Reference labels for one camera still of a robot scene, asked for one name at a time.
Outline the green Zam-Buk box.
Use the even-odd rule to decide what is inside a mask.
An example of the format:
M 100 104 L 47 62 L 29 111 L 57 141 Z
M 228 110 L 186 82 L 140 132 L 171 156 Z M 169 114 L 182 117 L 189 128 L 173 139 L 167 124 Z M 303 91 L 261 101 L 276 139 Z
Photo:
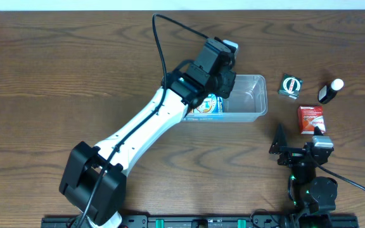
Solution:
M 284 73 L 280 87 L 278 89 L 278 94 L 292 99 L 297 99 L 299 97 L 303 82 L 304 81 L 298 77 Z

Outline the blue fever medicine box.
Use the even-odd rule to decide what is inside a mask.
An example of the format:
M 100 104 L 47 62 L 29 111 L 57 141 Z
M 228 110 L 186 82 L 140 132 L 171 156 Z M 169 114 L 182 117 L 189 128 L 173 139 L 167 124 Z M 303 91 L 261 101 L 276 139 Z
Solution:
M 223 113 L 223 99 L 215 94 L 209 94 L 203 103 L 190 111 L 191 113 Z

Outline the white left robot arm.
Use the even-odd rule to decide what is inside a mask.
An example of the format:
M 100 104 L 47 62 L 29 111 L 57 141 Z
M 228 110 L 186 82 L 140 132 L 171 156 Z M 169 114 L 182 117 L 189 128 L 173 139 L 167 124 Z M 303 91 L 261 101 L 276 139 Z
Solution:
M 59 190 L 82 215 L 77 225 L 118 227 L 133 166 L 180 122 L 253 122 L 267 112 L 266 81 L 234 72 L 237 43 L 208 38 L 195 60 L 182 61 L 150 102 L 121 129 L 70 152 Z

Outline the clear plastic container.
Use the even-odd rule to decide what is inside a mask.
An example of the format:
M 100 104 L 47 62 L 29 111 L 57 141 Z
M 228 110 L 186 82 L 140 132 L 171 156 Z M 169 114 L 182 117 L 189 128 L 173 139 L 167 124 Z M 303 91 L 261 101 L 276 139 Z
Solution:
M 237 75 L 223 113 L 188 113 L 185 122 L 253 122 L 267 113 L 266 80 L 262 75 Z

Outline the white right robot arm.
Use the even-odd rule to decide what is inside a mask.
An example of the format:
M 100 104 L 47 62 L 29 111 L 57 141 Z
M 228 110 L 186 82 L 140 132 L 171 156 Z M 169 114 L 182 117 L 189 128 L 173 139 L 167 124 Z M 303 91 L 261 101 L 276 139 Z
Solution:
M 282 222 L 283 226 L 333 227 L 330 212 L 336 209 L 338 184 L 330 177 L 316 175 L 316 169 L 328 162 L 333 151 L 332 140 L 318 127 L 314 128 L 311 142 L 293 148 L 286 141 L 283 127 L 278 126 L 269 152 L 279 156 L 278 165 L 291 170 L 287 191 L 295 205 Z

